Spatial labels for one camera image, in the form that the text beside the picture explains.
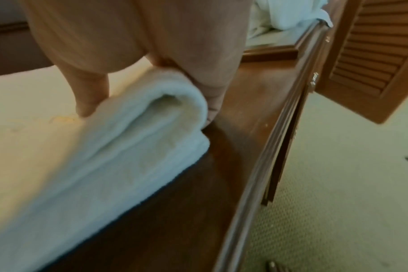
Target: white towel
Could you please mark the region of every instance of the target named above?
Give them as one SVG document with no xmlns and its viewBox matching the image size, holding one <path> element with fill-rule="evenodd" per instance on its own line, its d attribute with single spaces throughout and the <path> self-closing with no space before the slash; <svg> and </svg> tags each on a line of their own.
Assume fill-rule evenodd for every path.
<svg viewBox="0 0 408 272">
<path fill-rule="evenodd" d="M 271 29 L 288 30 L 300 22 L 319 19 L 333 26 L 330 16 L 322 9 L 328 0 L 255 0 L 249 18 L 247 38 Z"/>
<path fill-rule="evenodd" d="M 4 124 L 2 116 L 15 111 L 8 104 L 30 100 L 22 88 L 41 88 L 44 77 L 61 74 L 51 67 L 0 77 Z M 57 92 L 52 98 L 70 90 L 59 84 Z M 56 108 L 65 101 L 43 102 Z M 201 132 L 205 99 L 174 71 L 150 69 L 85 120 L 43 112 L 15 128 L 0 125 L 0 272 L 41 268 L 165 186 L 209 147 Z"/>
</svg>

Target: cabinet door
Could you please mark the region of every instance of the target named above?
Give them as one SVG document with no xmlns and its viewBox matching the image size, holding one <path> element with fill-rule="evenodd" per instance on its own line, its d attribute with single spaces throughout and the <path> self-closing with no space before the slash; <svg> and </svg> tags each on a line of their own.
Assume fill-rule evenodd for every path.
<svg viewBox="0 0 408 272">
<path fill-rule="evenodd" d="M 349 0 L 316 92 L 383 123 L 408 97 L 408 0 Z"/>
</svg>

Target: floor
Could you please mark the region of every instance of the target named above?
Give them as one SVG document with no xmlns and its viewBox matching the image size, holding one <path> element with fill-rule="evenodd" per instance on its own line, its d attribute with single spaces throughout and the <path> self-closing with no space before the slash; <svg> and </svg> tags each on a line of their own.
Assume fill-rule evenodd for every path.
<svg viewBox="0 0 408 272">
<path fill-rule="evenodd" d="M 241 272 L 408 272 L 408 100 L 376 125 L 308 97 L 274 203 Z"/>
</svg>

